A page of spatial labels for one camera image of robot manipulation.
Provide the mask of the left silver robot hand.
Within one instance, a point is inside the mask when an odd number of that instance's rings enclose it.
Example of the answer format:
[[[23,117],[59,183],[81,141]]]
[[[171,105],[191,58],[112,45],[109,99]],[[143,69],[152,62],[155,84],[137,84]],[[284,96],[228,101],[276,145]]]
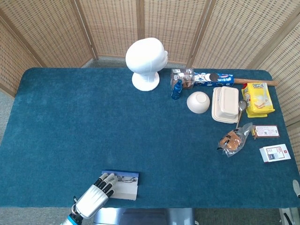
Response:
[[[82,218],[93,217],[114,194],[114,173],[102,174],[75,203],[75,212]]]

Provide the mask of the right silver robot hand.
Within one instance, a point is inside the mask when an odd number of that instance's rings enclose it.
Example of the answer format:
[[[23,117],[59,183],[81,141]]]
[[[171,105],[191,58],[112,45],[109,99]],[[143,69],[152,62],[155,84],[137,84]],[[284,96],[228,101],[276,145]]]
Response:
[[[300,184],[297,180],[293,180],[292,181],[292,186],[293,186],[293,189],[294,189],[294,192],[296,194],[296,196],[298,198],[300,198]]]

